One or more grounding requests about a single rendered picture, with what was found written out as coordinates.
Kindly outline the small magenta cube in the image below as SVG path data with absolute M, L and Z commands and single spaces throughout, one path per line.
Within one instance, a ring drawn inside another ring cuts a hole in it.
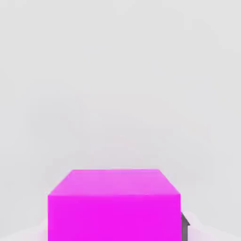
M 181 195 L 157 169 L 73 170 L 48 195 L 48 241 L 181 239 Z

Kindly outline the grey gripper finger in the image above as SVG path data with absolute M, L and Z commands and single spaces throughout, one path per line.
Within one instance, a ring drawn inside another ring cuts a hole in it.
M 211 237 L 204 225 L 197 217 L 188 212 L 181 212 L 182 241 L 211 241 Z

